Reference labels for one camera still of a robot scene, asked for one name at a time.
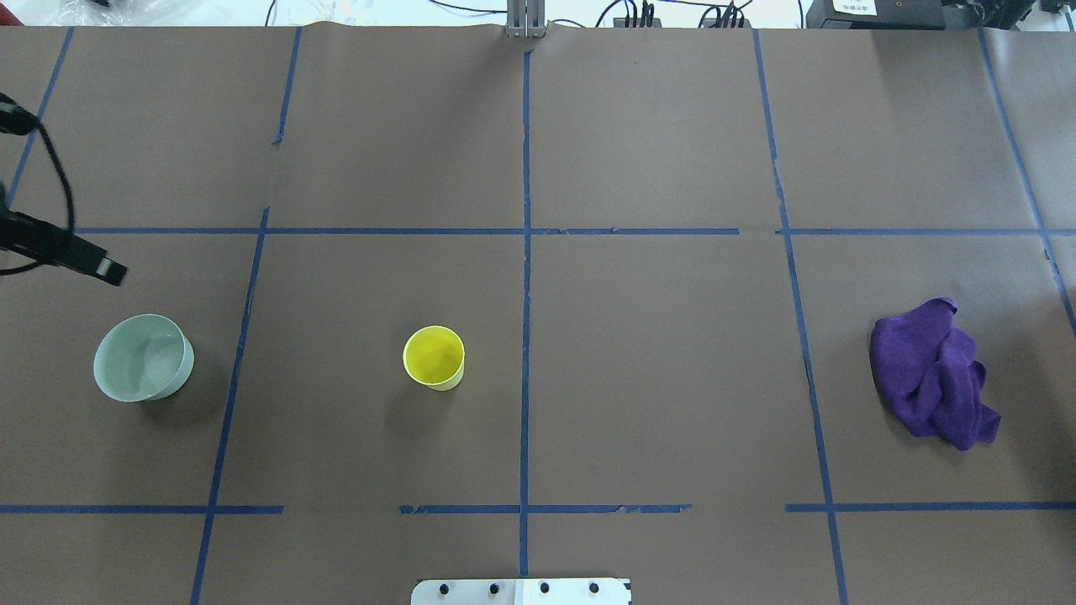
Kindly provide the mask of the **purple cloth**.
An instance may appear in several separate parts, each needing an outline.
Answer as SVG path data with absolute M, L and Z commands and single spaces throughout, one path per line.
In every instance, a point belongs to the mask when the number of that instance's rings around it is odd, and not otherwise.
M 1002 417 L 983 403 L 987 371 L 971 334 L 955 326 L 958 305 L 935 297 L 880 318 L 870 333 L 873 382 L 884 409 L 917 438 L 958 451 L 994 444 Z

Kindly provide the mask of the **green ceramic bowl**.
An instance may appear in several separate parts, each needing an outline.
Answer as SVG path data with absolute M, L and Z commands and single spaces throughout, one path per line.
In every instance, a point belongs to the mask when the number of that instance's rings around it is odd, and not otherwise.
M 93 357 L 93 379 L 113 400 L 161 400 L 184 386 L 193 364 L 192 341 L 176 322 L 146 313 L 107 332 Z

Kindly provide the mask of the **yellow plastic cup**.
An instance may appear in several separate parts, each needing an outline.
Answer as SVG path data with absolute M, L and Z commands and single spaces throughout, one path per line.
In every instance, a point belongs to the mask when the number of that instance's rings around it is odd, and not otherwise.
M 417 384 L 438 392 L 458 386 L 465 371 L 466 349 L 449 327 L 433 325 L 408 337 L 401 352 L 404 371 Z

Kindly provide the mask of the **black desktop computer box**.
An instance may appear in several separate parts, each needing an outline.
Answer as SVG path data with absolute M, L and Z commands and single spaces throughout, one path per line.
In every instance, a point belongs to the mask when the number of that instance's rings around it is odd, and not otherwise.
M 942 1 L 812 1 L 807 29 L 945 30 Z

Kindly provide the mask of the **aluminium frame post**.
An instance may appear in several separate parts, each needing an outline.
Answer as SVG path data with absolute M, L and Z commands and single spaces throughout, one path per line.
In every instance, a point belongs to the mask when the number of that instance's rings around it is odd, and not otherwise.
M 548 32 L 546 0 L 508 0 L 506 36 L 508 39 L 540 39 Z

